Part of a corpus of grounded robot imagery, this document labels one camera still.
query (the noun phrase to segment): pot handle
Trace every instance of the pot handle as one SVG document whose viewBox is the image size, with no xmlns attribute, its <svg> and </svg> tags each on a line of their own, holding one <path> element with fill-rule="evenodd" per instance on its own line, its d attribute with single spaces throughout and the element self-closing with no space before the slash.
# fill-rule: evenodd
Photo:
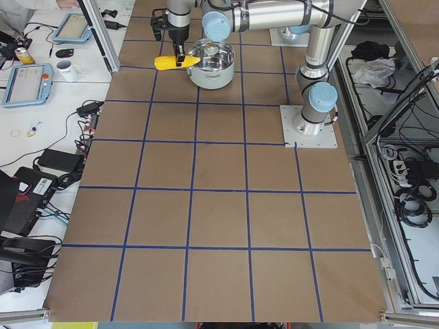
<svg viewBox="0 0 439 329">
<path fill-rule="evenodd" d="M 209 75 L 206 74 L 206 76 L 210 79 L 210 80 L 217 80 L 220 78 L 221 73 L 215 74 L 215 75 Z"/>
</svg>

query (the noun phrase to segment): mug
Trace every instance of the mug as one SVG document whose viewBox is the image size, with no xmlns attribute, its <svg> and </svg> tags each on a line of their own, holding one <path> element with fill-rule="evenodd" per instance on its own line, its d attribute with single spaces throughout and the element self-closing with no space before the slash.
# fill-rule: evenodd
<svg viewBox="0 0 439 329">
<path fill-rule="evenodd" d="M 67 82 L 75 82 L 82 75 L 79 65 L 73 64 L 69 60 L 62 60 L 61 62 L 58 62 L 56 68 Z"/>
</svg>

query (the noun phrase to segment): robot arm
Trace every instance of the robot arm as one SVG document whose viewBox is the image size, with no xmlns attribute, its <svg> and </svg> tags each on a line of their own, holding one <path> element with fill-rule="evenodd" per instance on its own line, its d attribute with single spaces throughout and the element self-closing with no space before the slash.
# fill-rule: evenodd
<svg viewBox="0 0 439 329">
<path fill-rule="evenodd" d="M 161 31 L 169 32 L 174 46 L 176 66 L 181 66 L 185 61 L 185 41 L 189 37 L 189 23 L 191 9 L 197 7 L 198 0 L 169 0 L 167 11 L 162 16 L 152 13 L 151 27 L 157 41 L 161 40 Z"/>
<path fill-rule="evenodd" d="M 204 33 L 214 42 L 231 32 L 310 25 L 305 61 L 296 80 L 305 105 L 294 126 L 308 136 L 319 134 L 328 112 L 337 101 L 337 91 L 326 82 L 327 58 L 336 25 L 349 21 L 365 0 L 168 0 L 168 29 L 174 42 L 177 66 L 185 60 L 184 41 L 189 36 L 191 8 L 201 7 Z"/>
<path fill-rule="evenodd" d="M 184 42 L 189 37 L 191 9 L 200 7 L 202 24 L 208 38 L 219 42 L 231 32 L 312 25 L 307 62 L 323 65 L 327 58 L 333 29 L 350 19 L 364 0 L 168 0 L 168 9 L 154 17 L 151 25 L 156 39 L 160 30 L 168 30 L 174 43 L 177 66 L 185 58 Z"/>
</svg>

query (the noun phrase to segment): stainless steel pot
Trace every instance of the stainless steel pot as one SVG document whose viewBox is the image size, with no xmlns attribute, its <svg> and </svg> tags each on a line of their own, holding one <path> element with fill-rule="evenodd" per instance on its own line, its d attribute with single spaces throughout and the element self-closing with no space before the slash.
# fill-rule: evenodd
<svg viewBox="0 0 439 329">
<path fill-rule="evenodd" d="M 197 86 L 219 89 L 232 81 L 235 72 L 235 50 L 227 42 L 199 40 L 193 44 L 189 55 L 201 58 L 197 64 L 187 68 L 187 74 Z"/>
</svg>

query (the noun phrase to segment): person's arm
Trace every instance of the person's arm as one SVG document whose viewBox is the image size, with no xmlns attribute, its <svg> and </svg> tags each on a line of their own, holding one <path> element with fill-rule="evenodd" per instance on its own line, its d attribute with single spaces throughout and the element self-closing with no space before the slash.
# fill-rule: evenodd
<svg viewBox="0 0 439 329">
<path fill-rule="evenodd" d="M 79 7 L 78 0 L 11 0 L 29 9 L 60 9 Z"/>
</svg>

